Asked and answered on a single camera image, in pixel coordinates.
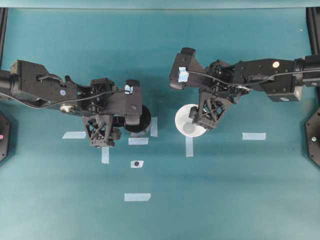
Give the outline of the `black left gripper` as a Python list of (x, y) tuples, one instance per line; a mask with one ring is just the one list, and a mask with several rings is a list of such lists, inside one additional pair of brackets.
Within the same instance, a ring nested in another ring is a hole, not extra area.
[[(89, 144), (92, 147), (109, 147), (110, 115), (118, 115), (106, 110), (107, 99), (119, 92), (119, 88), (112, 80), (99, 78), (92, 80), (90, 85), (77, 84), (76, 90), (78, 99), (89, 98), (77, 101), (74, 108), (75, 116), (83, 116), (82, 122)], [(121, 130), (113, 127), (111, 138), (117, 141), (121, 136)]]

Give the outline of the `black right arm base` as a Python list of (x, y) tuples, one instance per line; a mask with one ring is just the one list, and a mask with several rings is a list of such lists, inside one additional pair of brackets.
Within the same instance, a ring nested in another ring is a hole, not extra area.
[(320, 109), (306, 121), (305, 134), (309, 158), (320, 166)]

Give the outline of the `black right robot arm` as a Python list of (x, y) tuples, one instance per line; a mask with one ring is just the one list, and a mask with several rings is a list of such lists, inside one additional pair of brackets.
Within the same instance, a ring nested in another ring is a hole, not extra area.
[(210, 131), (217, 127), (232, 104), (252, 91), (264, 92), (273, 102), (299, 101), (303, 86), (320, 85), (320, 57), (265, 58), (235, 64), (217, 60), (204, 72), (190, 74), (206, 83), (200, 87), (198, 106), (190, 109), (189, 117), (193, 124)]

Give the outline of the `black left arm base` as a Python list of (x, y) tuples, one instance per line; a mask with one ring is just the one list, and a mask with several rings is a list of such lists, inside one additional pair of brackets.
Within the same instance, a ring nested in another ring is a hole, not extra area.
[(9, 154), (10, 137), (11, 137), (11, 121), (1, 112), (0, 113), (0, 162)]

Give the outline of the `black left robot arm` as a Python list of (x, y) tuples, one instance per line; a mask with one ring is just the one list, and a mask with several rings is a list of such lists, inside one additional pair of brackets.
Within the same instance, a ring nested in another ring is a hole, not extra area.
[(9, 71), (0, 72), (0, 96), (33, 109), (57, 110), (81, 117), (89, 144), (96, 148), (113, 147), (121, 138), (114, 127), (115, 116), (105, 113), (107, 98), (120, 90), (107, 78), (94, 79), (90, 85), (61, 78), (33, 62), (16, 60)]

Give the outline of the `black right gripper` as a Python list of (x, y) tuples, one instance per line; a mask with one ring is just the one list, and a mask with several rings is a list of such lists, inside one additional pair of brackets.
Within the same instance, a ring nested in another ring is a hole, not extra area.
[(250, 93), (250, 62), (239, 61), (227, 64), (217, 60), (205, 69), (206, 77), (211, 78), (210, 86), (199, 89), (198, 106), (192, 106), (189, 118), (192, 123), (215, 129), (230, 105)]

